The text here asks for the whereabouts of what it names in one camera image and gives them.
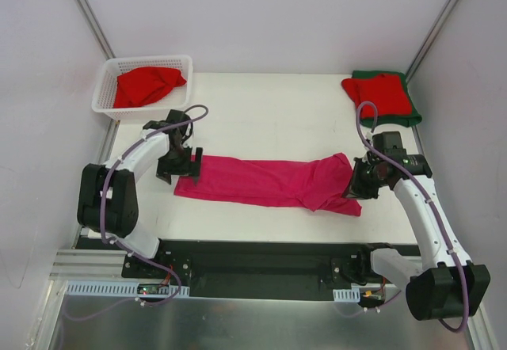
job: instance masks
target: folded cloth stack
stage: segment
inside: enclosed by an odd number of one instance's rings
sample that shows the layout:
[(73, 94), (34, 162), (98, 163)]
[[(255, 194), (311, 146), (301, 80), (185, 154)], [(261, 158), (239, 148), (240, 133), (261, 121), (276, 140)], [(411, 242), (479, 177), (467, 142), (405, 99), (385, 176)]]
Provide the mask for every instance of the folded cloth stack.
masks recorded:
[(142, 107), (164, 98), (174, 87), (187, 83), (178, 69), (138, 67), (118, 76), (114, 108)]
[[(341, 82), (345, 92), (356, 107), (361, 102), (373, 102), (379, 111), (377, 124), (399, 124), (411, 127), (422, 117), (410, 99), (404, 73), (384, 70), (355, 70), (352, 78)], [(365, 106), (360, 122), (365, 127), (373, 125), (373, 108)]]
[(312, 162), (203, 156), (197, 185), (191, 177), (180, 177), (174, 195), (360, 216), (357, 201), (341, 197), (352, 172), (343, 154)]

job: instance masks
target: metal frame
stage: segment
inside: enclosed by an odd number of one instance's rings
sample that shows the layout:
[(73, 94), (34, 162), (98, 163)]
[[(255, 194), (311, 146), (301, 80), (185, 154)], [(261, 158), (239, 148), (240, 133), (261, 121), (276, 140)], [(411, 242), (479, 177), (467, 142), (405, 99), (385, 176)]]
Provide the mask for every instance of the metal frame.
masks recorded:
[[(95, 16), (90, 4), (87, 0), (75, 0), (78, 8), (82, 11), (88, 26), (97, 40), (97, 44), (101, 48), (106, 59), (115, 57), (98, 20)], [(445, 26), (450, 15), (457, 6), (459, 0), (447, 0), (444, 8), (438, 15), (432, 28), (429, 30), (421, 48), (417, 52), (413, 62), (410, 64), (406, 72), (407, 82), (409, 82), (417, 69), (421, 65), (429, 50), (433, 46), (436, 38)], [(119, 122), (111, 121), (105, 140), (102, 143), (99, 162), (103, 162), (109, 158)], [(417, 148), (423, 153), (421, 140), (417, 129), (414, 128), (414, 135)], [(61, 307), (64, 291), (67, 289), (67, 280), (121, 280), (121, 269), (124, 263), (123, 251), (112, 250), (61, 250), (58, 252), (54, 267), (50, 275), (50, 285), (43, 304), (40, 308), (38, 320), (32, 330), (30, 344), (27, 348), (42, 350), (48, 348), (52, 334), (55, 330), (59, 309)], [(469, 334), (473, 347), (478, 350), (496, 350), (498, 349), (494, 335), (490, 329), (490, 323), (482, 306), (478, 313), (469, 321)]]

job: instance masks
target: gray floor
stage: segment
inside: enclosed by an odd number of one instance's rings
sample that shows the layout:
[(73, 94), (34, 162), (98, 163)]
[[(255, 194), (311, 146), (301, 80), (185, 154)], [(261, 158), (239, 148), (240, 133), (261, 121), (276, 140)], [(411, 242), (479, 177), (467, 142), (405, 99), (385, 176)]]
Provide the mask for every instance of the gray floor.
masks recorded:
[[(117, 298), (67, 297), (67, 312), (92, 314)], [(333, 302), (175, 299), (141, 308), (126, 302), (84, 322), (62, 318), (52, 349), (468, 349), (466, 334), (412, 318), (403, 297), (380, 314), (345, 318), (357, 306)]]

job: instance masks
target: pink cloth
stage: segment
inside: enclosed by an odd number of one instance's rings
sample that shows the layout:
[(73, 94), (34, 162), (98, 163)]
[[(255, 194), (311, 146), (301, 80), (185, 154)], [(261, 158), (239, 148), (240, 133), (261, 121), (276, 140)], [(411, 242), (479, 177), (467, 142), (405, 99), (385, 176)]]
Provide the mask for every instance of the pink cloth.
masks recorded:
[(191, 177), (180, 177), (174, 195), (360, 216), (357, 201), (341, 198), (351, 177), (352, 168), (343, 154), (313, 162), (203, 156), (198, 184)]

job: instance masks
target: red cloth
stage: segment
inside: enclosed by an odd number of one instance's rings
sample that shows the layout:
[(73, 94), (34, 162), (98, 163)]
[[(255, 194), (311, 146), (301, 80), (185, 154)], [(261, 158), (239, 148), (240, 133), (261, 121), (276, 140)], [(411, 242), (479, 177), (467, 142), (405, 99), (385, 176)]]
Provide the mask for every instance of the red cloth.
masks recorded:
[(118, 76), (114, 108), (142, 107), (164, 98), (177, 86), (187, 83), (178, 69), (138, 67)]
[[(373, 78), (359, 79), (347, 78), (341, 86), (356, 104), (370, 101), (375, 103), (379, 116), (384, 115), (410, 115), (412, 106), (403, 89), (402, 80), (396, 74), (379, 74)], [(364, 106), (361, 119), (372, 118), (373, 108)]]
[(341, 197), (352, 172), (343, 154), (313, 162), (203, 156), (197, 185), (190, 177), (180, 177), (174, 195), (360, 216), (361, 206), (357, 201)]

